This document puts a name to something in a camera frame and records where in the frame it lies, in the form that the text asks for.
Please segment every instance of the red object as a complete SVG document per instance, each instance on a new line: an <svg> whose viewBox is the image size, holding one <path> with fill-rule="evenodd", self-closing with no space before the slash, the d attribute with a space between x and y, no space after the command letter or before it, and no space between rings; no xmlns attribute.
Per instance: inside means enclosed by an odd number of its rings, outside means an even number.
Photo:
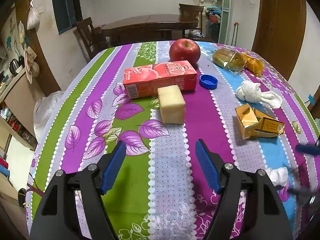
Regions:
<svg viewBox="0 0 320 240"><path fill-rule="evenodd" d="M199 45L189 39L175 41L169 50L170 61L187 60L191 65L198 62L200 55Z"/></svg>
<svg viewBox="0 0 320 240"><path fill-rule="evenodd" d="M2 166L4 166L6 169L8 169L8 167L9 167L9 164L4 159L2 159L1 157L0 157L0 164Z"/></svg>
<svg viewBox="0 0 320 240"><path fill-rule="evenodd" d="M130 98L141 98L157 95L157 89L178 85L180 90L194 90L197 83L197 72L187 61L167 62L160 64L126 68L123 84Z"/></svg>
<svg viewBox="0 0 320 240"><path fill-rule="evenodd" d="M213 23L217 23L218 22L218 17L215 15L209 15L209 20Z"/></svg>

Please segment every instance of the sponge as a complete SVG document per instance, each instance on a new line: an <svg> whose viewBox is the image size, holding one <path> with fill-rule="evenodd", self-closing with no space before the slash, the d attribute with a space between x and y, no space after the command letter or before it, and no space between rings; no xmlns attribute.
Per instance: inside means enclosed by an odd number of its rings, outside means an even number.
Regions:
<svg viewBox="0 0 320 240"><path fill-rule="evenodd" d="M178 85L158 88L160 113L163 123L183 124L186 102Z"/></svg>

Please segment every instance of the window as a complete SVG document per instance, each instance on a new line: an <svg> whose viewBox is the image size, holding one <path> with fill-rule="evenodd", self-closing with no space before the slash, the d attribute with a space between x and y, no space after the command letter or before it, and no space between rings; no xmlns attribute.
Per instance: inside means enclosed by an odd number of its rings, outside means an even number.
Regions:
<svg viewBox="0 0 320 240"><path fill-rule="evenodd" d="M82 20L79 0L52 0L54 16L59 34L75 26Z"/></svg>

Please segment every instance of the blue bottle cap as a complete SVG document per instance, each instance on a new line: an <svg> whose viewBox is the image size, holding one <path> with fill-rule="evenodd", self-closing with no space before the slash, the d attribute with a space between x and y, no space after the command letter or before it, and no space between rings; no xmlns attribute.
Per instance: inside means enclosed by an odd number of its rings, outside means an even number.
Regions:
<svg viewBox="0 0 320 240"><path fill-rule="evenodd" d="M203 88L213 90L217 88L218 79L212 75L201 75L199 83Z"/></svg>

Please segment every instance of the barcode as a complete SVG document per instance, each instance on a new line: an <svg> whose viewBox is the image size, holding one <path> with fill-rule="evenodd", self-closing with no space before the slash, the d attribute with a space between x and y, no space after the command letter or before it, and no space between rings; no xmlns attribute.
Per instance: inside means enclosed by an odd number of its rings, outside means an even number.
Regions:
<svg viewBox="0 0 320 240"><path fill-rule="evenodd" d="M137 92L137 87L135 84L132 85L126 85L126 89L129 95L129 98L138 98L138 92Z"/></svg>

